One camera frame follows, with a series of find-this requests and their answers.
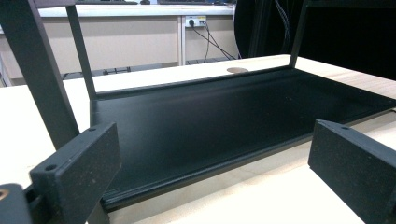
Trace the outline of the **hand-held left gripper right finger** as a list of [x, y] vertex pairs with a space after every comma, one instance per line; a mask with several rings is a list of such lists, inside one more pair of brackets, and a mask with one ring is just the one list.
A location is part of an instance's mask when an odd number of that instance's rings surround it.
[[308, 165], [365, 224], [396, 224], [396, 150], [318, 120]]

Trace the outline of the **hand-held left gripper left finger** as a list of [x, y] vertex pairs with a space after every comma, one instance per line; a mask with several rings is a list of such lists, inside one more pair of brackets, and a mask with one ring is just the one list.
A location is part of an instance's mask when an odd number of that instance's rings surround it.
[[84, 224], [121, 168], [117, 124], [95, 125], [30, 171], [51, 224]]

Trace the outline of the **black metal rack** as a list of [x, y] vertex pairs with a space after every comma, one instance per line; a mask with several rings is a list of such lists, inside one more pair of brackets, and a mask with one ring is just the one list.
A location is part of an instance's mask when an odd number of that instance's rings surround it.
[[[0, 26], [56, 151], [78, 128], [37, 0], [0, 0]], [[396, 106], [293, 64], [124, 91], [92, 92], [91, 127], [116, 123], [121, 168], [107, 211], [189, 185], [308, 139], [319, 119], [348, 124]]]

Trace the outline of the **white desk with beige panel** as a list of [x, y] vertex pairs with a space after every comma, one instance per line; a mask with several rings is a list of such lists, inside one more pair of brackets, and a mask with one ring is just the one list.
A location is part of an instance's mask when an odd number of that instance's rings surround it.
[[[236, 57], [233, 6], [78, 5], [92, 70]], [[206, 16], [187, 28], [187, 16]]]

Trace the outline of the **black keyboard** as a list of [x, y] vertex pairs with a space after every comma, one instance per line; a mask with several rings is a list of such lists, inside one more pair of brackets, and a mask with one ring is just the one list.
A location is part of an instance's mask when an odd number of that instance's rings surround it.
[[224, 5], [223, 0], [157, 0], [160, 5]]

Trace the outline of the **white wall power outlet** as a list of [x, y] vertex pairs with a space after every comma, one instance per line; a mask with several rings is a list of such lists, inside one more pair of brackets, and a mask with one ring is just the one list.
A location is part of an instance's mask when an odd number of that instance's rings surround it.
[[185, 26], [187, 28], [204, 27], [205, 23], [206, 23], [206, 16], [187, 16], [185, 18]]

